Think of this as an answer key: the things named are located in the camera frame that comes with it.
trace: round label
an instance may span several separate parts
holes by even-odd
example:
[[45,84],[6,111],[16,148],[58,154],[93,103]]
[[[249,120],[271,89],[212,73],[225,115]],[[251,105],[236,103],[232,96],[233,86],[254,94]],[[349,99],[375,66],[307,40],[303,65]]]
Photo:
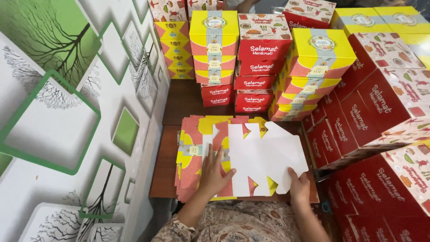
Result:
[[370,26],[375,25],[375,21],[373,21],[373,19],[371,17],[364,15],[364,14],[361,14],[361,13],[353,15],[352,20],[356,24],[363,26],[363,27],[370,27]]
[[402,25],[413,26],[417,24],[417,21],[409,14],[396,13],[393,15],[393,18]]
[[221,17],[208,17],[205,20],[205,26],[208,28],[222,28],[225,25],[225,20]]
[[315,36],[310,40],[313,47],[319,50],[332,50],[335,48],[335,43],[327,37]]

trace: floral blouse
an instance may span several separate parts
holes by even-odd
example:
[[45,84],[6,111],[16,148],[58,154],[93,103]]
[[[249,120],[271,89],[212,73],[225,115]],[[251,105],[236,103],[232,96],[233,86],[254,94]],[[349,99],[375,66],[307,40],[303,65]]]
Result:
[[216,201],[206,206],[197,229],[175,214],[152,242],[300,242],[292,208],[286,203]]

